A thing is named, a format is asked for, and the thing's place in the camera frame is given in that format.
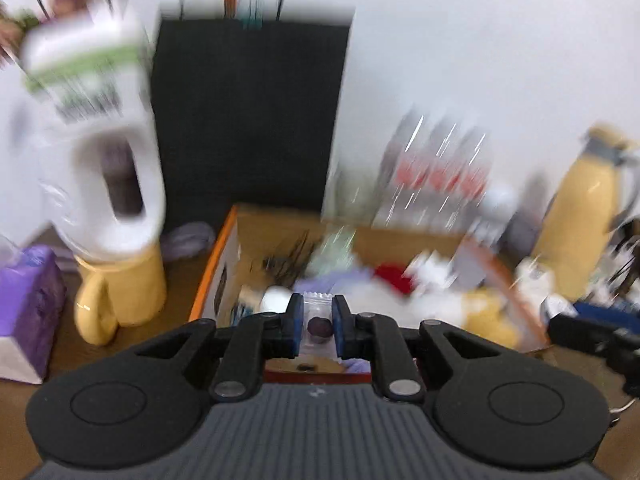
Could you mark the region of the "power strip with chargers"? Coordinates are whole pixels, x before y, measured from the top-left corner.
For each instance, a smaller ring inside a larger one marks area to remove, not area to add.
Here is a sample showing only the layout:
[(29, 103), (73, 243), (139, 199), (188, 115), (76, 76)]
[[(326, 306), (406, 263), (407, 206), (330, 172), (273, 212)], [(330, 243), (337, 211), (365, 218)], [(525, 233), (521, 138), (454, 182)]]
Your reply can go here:
[(605, 280), (604, 305), (613, 307), (616, 300), (629, 301), (632, 286), (639, 281), (639, 218), (632, 218), (618, 228), (610, 252), (614, 272)]

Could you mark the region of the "water bottle left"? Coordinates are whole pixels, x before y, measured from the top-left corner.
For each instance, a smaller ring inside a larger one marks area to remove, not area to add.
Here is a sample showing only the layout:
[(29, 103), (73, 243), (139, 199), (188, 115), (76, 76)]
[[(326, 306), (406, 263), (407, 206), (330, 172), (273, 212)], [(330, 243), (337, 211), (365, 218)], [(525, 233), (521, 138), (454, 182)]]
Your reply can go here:
[(407, 219), (419, 189), (422, 150), (429, 134), (427, 114), (420, 107), (410, 107), (390, 137), (378, 168), (375, 226), (396, 228)]

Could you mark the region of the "white detergent jug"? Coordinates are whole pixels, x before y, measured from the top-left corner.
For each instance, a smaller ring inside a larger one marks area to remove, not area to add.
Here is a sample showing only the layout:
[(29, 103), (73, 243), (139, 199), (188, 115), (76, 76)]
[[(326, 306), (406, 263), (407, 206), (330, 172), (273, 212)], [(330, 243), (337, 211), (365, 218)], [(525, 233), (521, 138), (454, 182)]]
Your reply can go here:
[[(63, 18), (34, 29), (22, 47), (44, 209), (67, 247), (88, 260), (129, 258), (155, 243), (164, 224), (151, 58), (131, 11)], [(129, 217), (114, 211), (101, 164), (115, 144), (128, 145), (141, 192), (142, 209)]]

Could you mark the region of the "yellow white plush toy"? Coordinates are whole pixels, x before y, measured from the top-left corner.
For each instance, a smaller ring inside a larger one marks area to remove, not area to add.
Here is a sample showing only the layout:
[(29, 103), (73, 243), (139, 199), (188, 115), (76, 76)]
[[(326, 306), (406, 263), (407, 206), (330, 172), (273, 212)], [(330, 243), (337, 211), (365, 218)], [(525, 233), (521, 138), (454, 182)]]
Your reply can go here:
[(442, 315), (445, 322), (494, 344), (518, 350), (522, 334), (506, 314), (506, 300), (498, 292), (480, 288), (454, 297)]

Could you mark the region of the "white tissue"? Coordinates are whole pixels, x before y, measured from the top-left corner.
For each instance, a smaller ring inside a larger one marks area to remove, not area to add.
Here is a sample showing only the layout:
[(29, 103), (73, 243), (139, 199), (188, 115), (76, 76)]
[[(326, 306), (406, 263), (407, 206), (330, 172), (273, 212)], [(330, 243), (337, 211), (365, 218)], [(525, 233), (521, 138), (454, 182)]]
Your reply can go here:
[(436, 250), (416, 255), (402, 272), (402, 276), (408, 278), (413, 295), (442, 292), (450, 288), (458, 277), (452, 260)]

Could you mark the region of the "purple tissue pack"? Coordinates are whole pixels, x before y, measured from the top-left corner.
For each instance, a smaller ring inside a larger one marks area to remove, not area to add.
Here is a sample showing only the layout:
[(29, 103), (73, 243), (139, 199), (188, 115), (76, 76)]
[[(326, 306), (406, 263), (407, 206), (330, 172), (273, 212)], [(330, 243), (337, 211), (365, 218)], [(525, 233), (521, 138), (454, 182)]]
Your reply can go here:
[(53, 250), (22, 250), (1, 268), (1, 377), (40, 385), (66, 301), (63, 275)]

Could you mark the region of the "clear candy wrapper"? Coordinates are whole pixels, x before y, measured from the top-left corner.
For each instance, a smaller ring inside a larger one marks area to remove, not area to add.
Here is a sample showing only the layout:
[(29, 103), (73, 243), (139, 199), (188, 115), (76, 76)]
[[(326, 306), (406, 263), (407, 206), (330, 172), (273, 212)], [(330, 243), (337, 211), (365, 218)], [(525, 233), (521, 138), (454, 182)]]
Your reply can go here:
[(321, 356), (336, 360), (332, 295), (323, 292), (304, 292), (304, 319), (299, 353), (302, 356)]

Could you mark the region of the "black paper bag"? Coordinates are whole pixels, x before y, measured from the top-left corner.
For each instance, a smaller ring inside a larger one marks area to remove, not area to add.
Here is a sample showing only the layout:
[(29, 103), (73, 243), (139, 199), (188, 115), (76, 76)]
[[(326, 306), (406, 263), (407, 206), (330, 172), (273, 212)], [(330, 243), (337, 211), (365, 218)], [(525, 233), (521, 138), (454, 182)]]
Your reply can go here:
[(320, 211), (352, 21), (285, 0), (179, 0), (151, 75), (167, 229), (235, 204)]

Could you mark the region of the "clear plastic bag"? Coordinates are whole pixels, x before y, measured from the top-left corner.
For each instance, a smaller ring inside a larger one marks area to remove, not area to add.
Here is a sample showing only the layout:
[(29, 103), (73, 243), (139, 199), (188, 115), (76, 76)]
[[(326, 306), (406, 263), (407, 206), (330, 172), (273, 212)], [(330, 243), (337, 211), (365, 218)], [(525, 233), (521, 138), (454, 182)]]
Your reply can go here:
[(311, 278), (356, 269), (360, 260), (354, 252), (356, 230), (351, 226), (329, 226), (311, 253), (305, 274)]

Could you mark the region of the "white jar lid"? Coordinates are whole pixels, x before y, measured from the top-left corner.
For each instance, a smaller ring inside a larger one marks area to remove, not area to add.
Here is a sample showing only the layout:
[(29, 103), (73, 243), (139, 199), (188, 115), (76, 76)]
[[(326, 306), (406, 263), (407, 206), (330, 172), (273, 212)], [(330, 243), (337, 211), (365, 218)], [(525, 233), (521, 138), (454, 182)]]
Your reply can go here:
[(281, 286), (271, 286), (266, 289), (260, 300), (260, 312), (284, 313), (290, 302), (292, 292)]

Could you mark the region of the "glass cup with spoon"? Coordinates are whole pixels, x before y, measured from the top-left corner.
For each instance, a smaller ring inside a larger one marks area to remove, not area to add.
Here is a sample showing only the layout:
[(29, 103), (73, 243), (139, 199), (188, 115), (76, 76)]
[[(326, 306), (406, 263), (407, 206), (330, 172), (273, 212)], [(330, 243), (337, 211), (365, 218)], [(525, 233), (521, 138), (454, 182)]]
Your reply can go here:
[(373, 221), (376, 205), (375, 177), (367, 169), (335, 166), (326, 185), (323, 217), (347, 223)]

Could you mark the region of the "water bottle right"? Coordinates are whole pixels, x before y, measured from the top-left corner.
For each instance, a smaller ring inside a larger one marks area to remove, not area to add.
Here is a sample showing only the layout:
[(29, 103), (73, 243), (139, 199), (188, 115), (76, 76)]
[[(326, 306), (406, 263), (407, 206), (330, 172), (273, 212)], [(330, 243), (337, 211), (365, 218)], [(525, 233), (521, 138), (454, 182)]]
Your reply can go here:
[(454, 190), (454, 209), (448, 226), (453, 233), (466, 231), (468, 209), (473, 208), (483, 197), (494, 162), (489, 132), (480, 126), (472, 128), (460, 144), (462, 166), (460, 179)]

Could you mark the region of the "purple knit pouch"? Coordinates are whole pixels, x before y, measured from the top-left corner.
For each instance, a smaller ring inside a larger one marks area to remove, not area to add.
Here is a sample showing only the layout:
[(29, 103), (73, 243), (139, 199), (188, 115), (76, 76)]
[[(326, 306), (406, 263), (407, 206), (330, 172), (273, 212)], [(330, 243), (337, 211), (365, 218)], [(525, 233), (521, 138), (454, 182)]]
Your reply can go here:
[[(318, 278), (303, 278), (293, 285), (293, 292), (303, 296), (304, 292), (323, 292), (324, 294), (343, 295), (346, 288), (357, 284), (366, 284), (372, 278), (372, 271), (368, 269), (355, 271), (332, 272)], [(368, 374), (370, 364), (365, 360), (351, 359), (330, 360), (344, 367), (347, 374)]]

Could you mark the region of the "frosted cotton swab box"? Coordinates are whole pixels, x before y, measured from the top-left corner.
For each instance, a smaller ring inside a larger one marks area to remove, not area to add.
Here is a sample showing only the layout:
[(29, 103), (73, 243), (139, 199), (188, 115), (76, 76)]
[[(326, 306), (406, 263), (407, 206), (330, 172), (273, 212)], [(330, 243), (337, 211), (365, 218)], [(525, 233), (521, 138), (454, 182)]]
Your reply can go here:
[(462, 327), (466, 320), (462, 296), (457, 292), (428, 292), (405, 297), (383, 283), (370, 282), (343, 292), (352, 313), (372, 312), (393, 318), (400, 327), (418, 328), (424, 320)]

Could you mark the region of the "yellow thermos jug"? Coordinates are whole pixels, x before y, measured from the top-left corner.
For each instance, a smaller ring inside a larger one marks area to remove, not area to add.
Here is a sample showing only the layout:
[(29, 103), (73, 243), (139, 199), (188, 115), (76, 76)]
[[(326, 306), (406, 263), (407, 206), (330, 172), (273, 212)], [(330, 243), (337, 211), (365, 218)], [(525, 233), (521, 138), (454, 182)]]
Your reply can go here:
[(589, 128), (579, 156), (554, 194), (533, 256), (554, 276), (554, 291), (576, 301), (614, 231), (639, 200), (639, 143), (614, 127)]

